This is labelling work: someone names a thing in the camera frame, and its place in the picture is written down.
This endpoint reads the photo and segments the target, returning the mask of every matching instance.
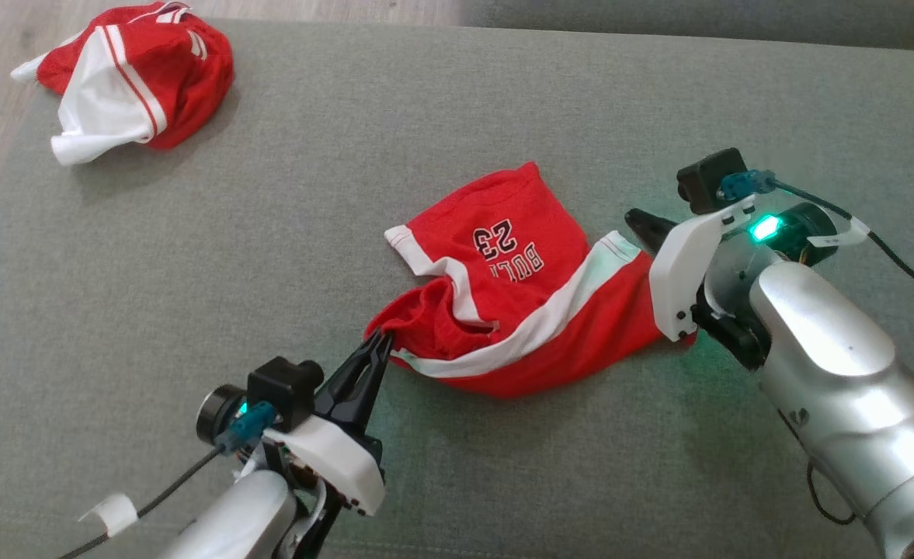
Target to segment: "white tape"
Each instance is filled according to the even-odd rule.
[[[870,232],[871,227],[864,225],[864,222],[857,218],[850,218],[850,229],[847,229],[843,233],[826,234],[822,237],[809,237],[808,241],[816,248],[858,245],[864,243],[867,234]]]
[[[115,537],[120,531],[125,530],[140,519],[133,502],[122,493],[109,495],[108,498],[95,505],[94,509],[88,510],[84,516],[81,516],[77,520],[78,523],[91,514],[101,518],[102,523],[105,523],[105,531],[108,533],[109,538]]]

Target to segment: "wooden floor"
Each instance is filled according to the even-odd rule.
[[[457,0],[184,0],[201,17],[460,25]],[[10,71],[108,8],[144,0],[0,0],[0,169],[33,92]]]

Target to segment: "green led light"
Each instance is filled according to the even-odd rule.
[[[780,227],[780,218],[778,216],[764,216],[757,222],[757,225],[750,228],[750,234],[754,241],[766,241],[777,233]]]

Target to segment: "white plastic mount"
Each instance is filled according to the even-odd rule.
[[[339,425],[311,416],[292,432],[267,429],[264,440],[282,443],[336,491],[372,516],[384,502],[384,481],[374,457]]]
[[[757,195],[718,212],[698,216],[670,230],[649,269],[653,321],[663,335],[677,341],[695,332],[691,305],[712,263],[723,234],[749,222]]]

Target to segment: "blue cable connector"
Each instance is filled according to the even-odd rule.
[[[276,421],[276,409],[271,404],[260,402],[246,410],[246,413],[236,418],[221,435],[216,436],[215,446],[221,448],[223,454],[231,454],[243,446],[255,446],[260,442],[265,429],[271,427]]]
[[[722,191],[725,200],[735,202],[755,192],[759,194],[773,192],[776,186],[777,180],[773,177],[773,171],[751,169],[742,173],[726,175],[719,183],[719,190]]]

